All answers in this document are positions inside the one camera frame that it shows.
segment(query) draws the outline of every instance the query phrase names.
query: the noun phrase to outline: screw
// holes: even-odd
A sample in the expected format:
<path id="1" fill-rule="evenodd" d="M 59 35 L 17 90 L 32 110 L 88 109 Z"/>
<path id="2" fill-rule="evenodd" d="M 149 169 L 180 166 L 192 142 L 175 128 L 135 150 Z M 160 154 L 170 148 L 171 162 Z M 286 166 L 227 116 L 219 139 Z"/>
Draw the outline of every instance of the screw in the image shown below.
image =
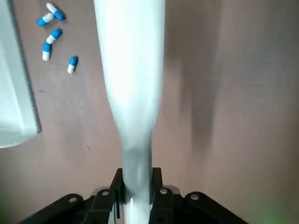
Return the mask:
<path id="1" fill-rule="evenodd" d="M 103 196 L 107 196 L 107 195 L 109 195 L 109 191 L 103 191 L 103 192 L 102 192 L 102 195 L 103 195 Z"/>
<path id="2" fill-rule="evenodd" d="M 191 194 L 190 198 L 194 201 L 197 201 L 199 199 L 198 195 L 196 195 L 196 194 Z"/>
<path id="3" fill-rule="evenodd" d="M 162 194 L 162 195 L 167 194 L 167 189 L 162 188 L 162 189 L 160 190 L 160 194 Z"/>
<path id="4" fill-rule="evenodd" d="M 70 203 L 73 203 L 73 202 L 75 202 L 76 200 L 77 200 L 77 199 L 76 199 L 75 197 L 72 197 L 72 198 L 69 199 L 69 202 L 70 202 Z"/>

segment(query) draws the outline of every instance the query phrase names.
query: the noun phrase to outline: blue capsule cap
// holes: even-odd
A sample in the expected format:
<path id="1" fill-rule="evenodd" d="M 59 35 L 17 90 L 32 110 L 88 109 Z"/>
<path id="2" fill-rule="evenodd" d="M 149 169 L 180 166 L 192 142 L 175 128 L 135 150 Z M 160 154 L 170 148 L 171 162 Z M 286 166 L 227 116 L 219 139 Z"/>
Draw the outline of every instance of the blue capsule cap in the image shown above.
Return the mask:
<path id="1" fill-rule="evenodd" d="M 58 39 L 62 34 L 62 30 L 61 29 L 56 29 L 56 30 L 53 30 L 51 35 L 55 38 L 55 39 Z"/>
<path id="2" fill-rule="evenodd" d="M 70 65 L 76 66 L 78 62 L 78 58 L 76 56 L 70 58 Z"/>
<path id="3" fill-rule="evenodd" d="M 50 52 L 51 51 L 51 44 L 44 43 L 43 44 L 43 51 Z"/>
<path id="4" fill-rule="evenodd" d="M 65 16 L 64 16 L 61 12 L 59 12 L 58 10 L 54 13 L 54 16 L 55 16 L 57 19 L 59 19 L 60 21 L 65 20 Z"/>
<path id="5" fill-rule="evenodd" d="M 43 20 L 42 18 L 40 18 L 39 20 L 37 20 L 36 23 L 40 27 L 44 27 L 45 25 L 47 25 L 47 23 L 45 22 L 45 20 Z"/>

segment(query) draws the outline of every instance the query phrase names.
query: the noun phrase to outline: black mount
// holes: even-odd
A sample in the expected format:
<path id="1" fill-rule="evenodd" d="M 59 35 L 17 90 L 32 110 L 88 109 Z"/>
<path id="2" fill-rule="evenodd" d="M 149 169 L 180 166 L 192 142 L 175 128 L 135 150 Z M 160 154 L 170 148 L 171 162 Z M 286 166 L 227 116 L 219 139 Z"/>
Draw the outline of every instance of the black mount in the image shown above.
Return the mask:
<path id="1" fill-rule="evenodd" d="M 122 169 L 116 171 L 111 186 L 84 200 L 77 194 L 66 195 L 21 224 L 110 224 L 117 223 L 124 203 Z M 149 224 L 247 224 L 201 192 L 185 198 L 163 186 L 160 168 L 152 173 L 153 207 Z"/>

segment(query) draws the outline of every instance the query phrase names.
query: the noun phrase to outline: blue and white capsule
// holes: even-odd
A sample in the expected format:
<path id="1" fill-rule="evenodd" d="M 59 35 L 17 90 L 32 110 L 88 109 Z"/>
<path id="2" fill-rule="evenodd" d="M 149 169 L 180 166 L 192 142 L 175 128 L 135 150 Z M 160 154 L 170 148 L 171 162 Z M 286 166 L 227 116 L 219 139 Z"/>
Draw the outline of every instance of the blue and white capsule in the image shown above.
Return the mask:
<path id="1" fill-rule="evenodd" d="M 69 67 L 67 68 L 67 72 L 73 74 L 77 63 L 78 63 L 78 58 L 76 56 L 71 57 L 69 62 Z"/>
<path id="2" fill-rule="evenodd" d="M 48 8 L 48 10 L 50 12 L 52 12 L 52 14 L 59 19 L 60 21 L 65 20 L 65 16 L 52 4 L 52 3 L 47 3 L 46 7 Z"/>
<path id="3" fill-rule="evenodd" d="M 43 44 L 43 60 L 44 61 L 48 61 L 50 59 L 51 47 L 52 47 L 52 45 L 49 43 Z"/>
<path id="4" fill-rule="evenodd" d="M 52 31 L 50 36 L 47 38 L 47 43 L 52 44 L 55 40 L 57 40 L 59 37 L 61 37 L 62 30 L 61 29 L 55 29 Z"/>
<path id="5" fill-rule="evenodd" d="M 47 13 L 42 18 L 40 18 L 36 23 L 40 27 L 44 27 L 44 26 L 46 26 L 53 19 L 54 19 L 54 15 L 52 13 Z"/>

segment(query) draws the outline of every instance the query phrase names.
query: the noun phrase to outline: white tray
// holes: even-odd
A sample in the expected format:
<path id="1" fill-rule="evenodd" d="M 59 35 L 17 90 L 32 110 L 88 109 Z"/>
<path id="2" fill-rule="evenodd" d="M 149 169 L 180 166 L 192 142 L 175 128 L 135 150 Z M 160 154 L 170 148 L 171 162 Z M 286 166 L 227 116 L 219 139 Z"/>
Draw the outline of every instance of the white tray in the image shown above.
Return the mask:
<path id="1" fill-rule="evenodd" d="M 0 0 L 0 148 L 25 142 L 40 126 L 10 0 Z"/>

